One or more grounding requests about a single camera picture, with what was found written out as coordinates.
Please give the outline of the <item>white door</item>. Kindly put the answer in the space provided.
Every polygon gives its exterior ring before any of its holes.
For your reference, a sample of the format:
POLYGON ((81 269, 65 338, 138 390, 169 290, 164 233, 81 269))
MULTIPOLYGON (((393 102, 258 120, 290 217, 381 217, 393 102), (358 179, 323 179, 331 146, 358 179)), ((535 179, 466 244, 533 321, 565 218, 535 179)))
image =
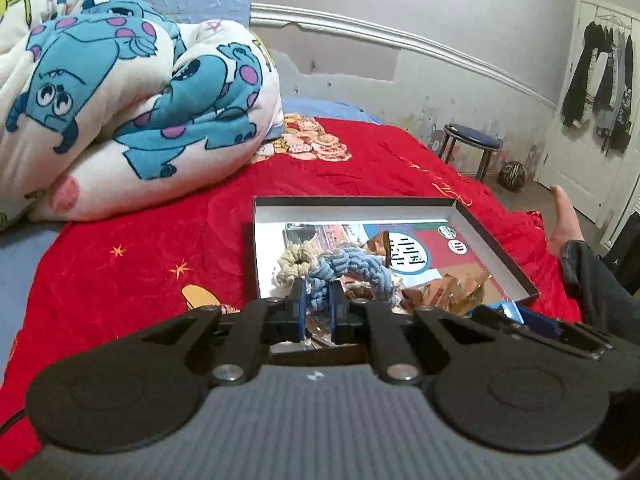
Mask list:
POLYGON ((631 154, 639 102, 639 14, 603 0, 576 0, 559 108, 535 180, 561 185, 602 226, 631 154))

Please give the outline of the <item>dark jeans leg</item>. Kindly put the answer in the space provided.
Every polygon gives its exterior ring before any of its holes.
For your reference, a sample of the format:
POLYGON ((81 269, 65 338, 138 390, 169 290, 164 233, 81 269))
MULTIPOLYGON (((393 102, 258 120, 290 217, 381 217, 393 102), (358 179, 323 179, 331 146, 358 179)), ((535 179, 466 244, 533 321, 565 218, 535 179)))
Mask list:
POLYGON ((562 280, 577 300, 587 324, 639 343, 639 299, 631 296, 583 240, 569 240, 560 251, 562 280))

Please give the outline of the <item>bare foot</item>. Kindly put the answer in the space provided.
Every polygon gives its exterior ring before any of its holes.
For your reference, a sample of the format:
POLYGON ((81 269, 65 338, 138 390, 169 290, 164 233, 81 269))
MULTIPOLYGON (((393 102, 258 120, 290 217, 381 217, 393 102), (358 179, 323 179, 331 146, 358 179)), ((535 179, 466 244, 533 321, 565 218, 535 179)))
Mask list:
POLYGON ((582 228, 570 198, 559 185, 552 185, 555 225, 548 239, 548 251, 559 257, 561 250, 568 242, 583 242, 582 228))

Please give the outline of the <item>brown paper packet with text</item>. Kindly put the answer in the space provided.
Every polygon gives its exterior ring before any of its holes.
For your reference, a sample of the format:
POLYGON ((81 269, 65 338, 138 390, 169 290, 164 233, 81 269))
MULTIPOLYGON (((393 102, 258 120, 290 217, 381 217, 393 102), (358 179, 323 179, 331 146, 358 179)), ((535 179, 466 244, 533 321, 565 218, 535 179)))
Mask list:
POLYGON ((465 315, 484 304, 485 284, 491 279, 488 271, 457 278, 446 273, 427 283, 404 288, 400 305, 407 311, 437 308, 454 315, 465 315))

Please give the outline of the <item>patterned ball on floor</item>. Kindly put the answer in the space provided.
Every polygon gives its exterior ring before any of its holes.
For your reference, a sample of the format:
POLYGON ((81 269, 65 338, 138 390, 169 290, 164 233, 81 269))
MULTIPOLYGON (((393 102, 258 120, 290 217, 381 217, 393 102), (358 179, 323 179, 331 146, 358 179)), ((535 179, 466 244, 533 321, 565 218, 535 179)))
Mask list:
POLYGON ((526 167, 516 160, 505 162, 498 173, 498 185, 510 192, 520 192, 527 181, 526 167))

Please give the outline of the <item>round blue stool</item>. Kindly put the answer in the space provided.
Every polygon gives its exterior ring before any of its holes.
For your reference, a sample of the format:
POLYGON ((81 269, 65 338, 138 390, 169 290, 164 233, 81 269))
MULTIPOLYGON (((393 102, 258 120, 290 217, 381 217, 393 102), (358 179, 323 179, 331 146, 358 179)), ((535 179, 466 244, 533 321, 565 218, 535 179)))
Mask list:
POLYGON ((482 158, 480 159, 475 179, 478 182, 483 182, 488 173, 491 157, 497 154, 502 147, 501 141, 471 127, 458 124, 444 125, 444 140, 442 140, 438 157, 446 164, 450 162, 454 147, 458 141, 482 151, 482 158))

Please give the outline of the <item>blue pillow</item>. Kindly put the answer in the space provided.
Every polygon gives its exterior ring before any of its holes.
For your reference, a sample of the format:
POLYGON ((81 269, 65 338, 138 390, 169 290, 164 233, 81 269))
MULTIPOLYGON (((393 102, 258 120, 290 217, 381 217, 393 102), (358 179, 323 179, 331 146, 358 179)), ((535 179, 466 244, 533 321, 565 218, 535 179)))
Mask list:
POLYGON ((144 0, 158 13, 175 22, 200 24, 208 20, 227 20, 250 24, 250 0, 144 0))

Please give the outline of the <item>cartoon monster print duvet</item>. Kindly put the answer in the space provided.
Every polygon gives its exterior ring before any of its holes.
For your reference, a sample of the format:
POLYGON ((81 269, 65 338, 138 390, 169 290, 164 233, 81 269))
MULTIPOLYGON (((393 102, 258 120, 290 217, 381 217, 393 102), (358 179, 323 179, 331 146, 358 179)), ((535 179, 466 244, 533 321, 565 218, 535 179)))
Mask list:
POLYGON ((1 0, 1 224, 92 221, 231 176, 280 134, 268 50, 144 0, 1 0))

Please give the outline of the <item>blue knitted scrunchie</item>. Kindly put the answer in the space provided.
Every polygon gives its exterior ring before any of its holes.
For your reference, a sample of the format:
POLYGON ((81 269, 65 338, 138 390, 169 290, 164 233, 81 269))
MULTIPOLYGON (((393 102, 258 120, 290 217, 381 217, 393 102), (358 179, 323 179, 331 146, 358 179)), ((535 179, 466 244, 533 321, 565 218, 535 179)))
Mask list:
POLYGON ((347 274, 368 283, 375 300, 392 307, 398 304, 392 274, 381 258, 358 247, 345 246, 319 256, 309 268, 305 278, 311 309, 325 309, 329 305, 329 284, 347 274))

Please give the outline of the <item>red bedspread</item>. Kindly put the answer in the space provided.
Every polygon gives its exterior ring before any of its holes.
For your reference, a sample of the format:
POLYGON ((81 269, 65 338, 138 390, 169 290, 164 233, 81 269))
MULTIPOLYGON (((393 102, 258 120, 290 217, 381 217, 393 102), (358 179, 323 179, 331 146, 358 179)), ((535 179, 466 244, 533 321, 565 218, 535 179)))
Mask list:
POLYGON ((444 164, 393 126, 327 119, 349 159, 273 155, 175 202, 64 226, 37 266, 1 386, 1 465, 39 450, 18 417, 43 367, 186 310, 182 289, 202 286, 239 307, 256 295, 252 212, 257 196, 421 196, 461 200, 537 287, 536 312, 577 322, 536 214, 506 210, 489 188, 444 164))

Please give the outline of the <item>black cardboard box lid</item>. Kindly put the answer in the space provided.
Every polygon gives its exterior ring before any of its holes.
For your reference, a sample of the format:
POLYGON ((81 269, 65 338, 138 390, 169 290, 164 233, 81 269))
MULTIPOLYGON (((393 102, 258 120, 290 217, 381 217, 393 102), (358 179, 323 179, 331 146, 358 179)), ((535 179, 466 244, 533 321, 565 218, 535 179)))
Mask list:
POLYGON ((257 290, 303 289, 306 308, 329 309, 329 286, 400 308, 402 294, 454 278, 486 304, 529 306, 539 292, 469 208, 452 198, 257 197, 257 290))

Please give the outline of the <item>hanging dark clothes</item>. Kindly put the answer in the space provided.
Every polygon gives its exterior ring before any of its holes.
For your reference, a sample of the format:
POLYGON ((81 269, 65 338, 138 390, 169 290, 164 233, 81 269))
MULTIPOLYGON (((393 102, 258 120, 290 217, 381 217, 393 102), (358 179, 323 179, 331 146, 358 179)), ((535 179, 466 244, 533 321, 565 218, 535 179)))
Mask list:
POLYGON ((631 139, 636 62, 631 32, 615 14, 588 23, 561 108, 563 126, 593 125, 605 153, 624 154, 631 139))

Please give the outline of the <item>beige brown scrunchie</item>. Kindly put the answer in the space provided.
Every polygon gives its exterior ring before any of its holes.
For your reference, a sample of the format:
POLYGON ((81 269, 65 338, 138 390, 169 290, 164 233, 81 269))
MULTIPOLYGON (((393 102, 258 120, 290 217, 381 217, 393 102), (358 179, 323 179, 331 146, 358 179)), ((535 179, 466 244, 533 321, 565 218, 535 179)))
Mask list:
POLYGON ((279 270, 276 283, 280 287, 288 287, 296 278, 304 278, 309 270, 317 264, 319 253, 309 240, 299 244, 289 244, 278 260, 279 270))

